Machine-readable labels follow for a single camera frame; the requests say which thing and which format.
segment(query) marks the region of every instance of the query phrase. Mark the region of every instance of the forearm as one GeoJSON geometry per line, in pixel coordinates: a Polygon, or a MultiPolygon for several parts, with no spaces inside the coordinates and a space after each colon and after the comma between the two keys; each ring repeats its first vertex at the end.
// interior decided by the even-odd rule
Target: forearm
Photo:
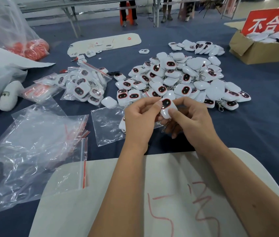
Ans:
{"type": "Polygon", "coordinates": [[[206,158],[249,235],[279,236],[279,197],[223,143],[206,158]]]}
{"type": "Polygon", "coordinates": [[[143,236],[143,154],[124,144],[89,237],[143,236]]]}

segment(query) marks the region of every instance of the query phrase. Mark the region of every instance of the white mat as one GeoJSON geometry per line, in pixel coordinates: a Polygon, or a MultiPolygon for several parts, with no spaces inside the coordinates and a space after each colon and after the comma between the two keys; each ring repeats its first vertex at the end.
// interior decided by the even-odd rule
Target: white mat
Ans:
{"type": "Polygon", "coordinates": [[[84,54],[86,51],[107,51],[127,46],[135,46],[142,42],[140,36],[136,33],[128,33],[117,36],[102,37],[90,40],[77,41],[72,43],[67,51],[69,56],[79,54],[84,54]],[[113,45],[112,49],[106,49],[106,45],[113,45]]]}
{"type": "MultiPolygon", "coordinates": [[[[231,150],[279,196],[279,186],[252,155],[231,150]]],[[[86,237],[116,161],[88,161],[87,188],[42,197],[29,236],[86,237]]],[[[62,169],[52,175],[43,196],[53,192],[66,173],[62,169]]],[[[145,237],[247,236],[212,169],[195,152],[147,156],[144,197],[145,237]]]]}

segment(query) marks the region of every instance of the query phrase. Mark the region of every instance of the cardboard box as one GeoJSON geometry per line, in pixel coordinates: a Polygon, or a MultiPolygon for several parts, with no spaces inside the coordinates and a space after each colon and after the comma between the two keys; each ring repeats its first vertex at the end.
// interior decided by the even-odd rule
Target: cardboard box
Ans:
{"type": "Polygon", "coordinates": [[[255,42],[237,31],[230,41],[230,53],[245,64],[279,62],[279,43],[255,42]]]}

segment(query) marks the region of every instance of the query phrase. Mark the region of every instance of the hand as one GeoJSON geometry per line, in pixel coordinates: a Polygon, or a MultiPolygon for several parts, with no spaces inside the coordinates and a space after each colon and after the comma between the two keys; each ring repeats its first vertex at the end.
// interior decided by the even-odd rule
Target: hand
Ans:
{"type": "Polygon", "coordinates": [[[143,154],[147,151],[155,121],[161,120],[158,114],[163,104],[159,100],[160,97],[141,98],[125,108],[125,144],[139,147],[143,154]]]}
{"type": "Polygon", "coordinates": [[[171,117],[163,119],[161,124],[166,125],[165,133],[172,133],[174,139],[178,133],[183,131],[189,143],[201,155],[206,155],[210,151],[211,146],[221,144],[222,141],[215,132],[212,119],[208,109],[204,103],[199,103],[189,97],[181,97],[173,100],[173,103],[184,105],[175,109],[169,109],[168,113],[171,117]]]}

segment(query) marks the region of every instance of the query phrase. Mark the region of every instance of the right hand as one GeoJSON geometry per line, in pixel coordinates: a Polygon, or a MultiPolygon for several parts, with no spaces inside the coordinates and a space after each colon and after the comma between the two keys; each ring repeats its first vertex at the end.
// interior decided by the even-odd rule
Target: right hand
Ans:
{"type": "Polygon", "coordinates": [[[189,97],[175,99],[173,103],[180,107],[178,111],[172,108],[168,110],[171,121],[169,119],[161,121],[161,124],[167,124],[165,133],[171,133],[174,139],[179,132],[183,131],[189,143],[201,155],[206,155],[207,151],[210,151],[209,147],[222,144],[204,103],[199,103],[189,97]]]}

